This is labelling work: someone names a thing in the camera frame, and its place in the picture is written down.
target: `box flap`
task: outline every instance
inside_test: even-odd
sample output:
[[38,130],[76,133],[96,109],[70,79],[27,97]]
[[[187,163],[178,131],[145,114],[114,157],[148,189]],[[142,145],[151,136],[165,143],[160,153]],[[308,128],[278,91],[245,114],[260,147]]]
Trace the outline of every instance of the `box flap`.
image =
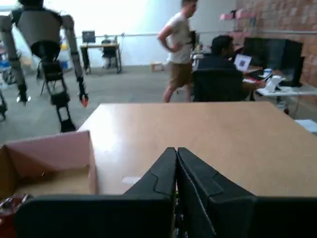
[[10,197],[17,187],[18,176],[5,147],[0,147],[0,200]]
[[18,175],[22,178],[82,168],[91,162],[88,131],[16,141],[6,147]]

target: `desk chair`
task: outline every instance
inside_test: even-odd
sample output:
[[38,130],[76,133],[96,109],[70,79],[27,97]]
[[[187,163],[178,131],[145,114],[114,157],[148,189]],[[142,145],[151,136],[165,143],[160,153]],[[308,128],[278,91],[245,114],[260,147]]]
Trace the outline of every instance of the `desk chair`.
[[193,72],[194,102],[237,102],[246,98],[242,73],[228,69],[201,69]]
[[[111,44],[110,40],[103,40],[102,44]],[[108,67],[111,67],[111,59],[115,58],[115,65],[118,68],[118,59],[117,59],[117,52],[116,52],[116,47],[103,47],[103,58],[108,59]]]

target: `white desk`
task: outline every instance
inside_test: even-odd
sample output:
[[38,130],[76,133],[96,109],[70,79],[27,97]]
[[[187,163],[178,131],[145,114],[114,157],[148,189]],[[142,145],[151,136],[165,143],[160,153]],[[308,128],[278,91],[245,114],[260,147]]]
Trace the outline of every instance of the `white desk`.
[[268,92],[265,88],[258,89],[257,92],[265,97],[293,97],[293,96],[314,96],[317,95],[317,88],[310,85],[296,87],[279,87],[280,90]]

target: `pink object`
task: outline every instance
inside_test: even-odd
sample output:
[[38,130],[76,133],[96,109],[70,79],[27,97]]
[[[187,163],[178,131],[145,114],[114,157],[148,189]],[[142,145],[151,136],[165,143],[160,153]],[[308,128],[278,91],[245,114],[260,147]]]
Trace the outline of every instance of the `pink object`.
[[[245,11],[243,9],[237,10],[236,11],[236,20],[239,19],[251,19],[256,17],[256,15],[250,11]],[[225,20],[233,20],[233,13],[227,13],[227,14],[222,14],[220,16],[220,21],[225,21]]]
[[93,150],[87,131],[10,142],[5,147],[22,178],[90,165]]

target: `seated man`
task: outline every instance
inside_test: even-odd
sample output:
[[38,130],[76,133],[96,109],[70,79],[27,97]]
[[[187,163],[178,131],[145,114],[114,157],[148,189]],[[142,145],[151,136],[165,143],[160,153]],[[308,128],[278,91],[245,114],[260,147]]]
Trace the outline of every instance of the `seated man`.
[[[229,59],[234,55],[233,38],[231,36],[218,36],[213,39],[211,55],[199,60],[197,69],[228,69],[237,70],[236,65]],[[247,94],[259,88],[265,88],[266,82],[257,81],[255,83],[242,82],[242,93]]]

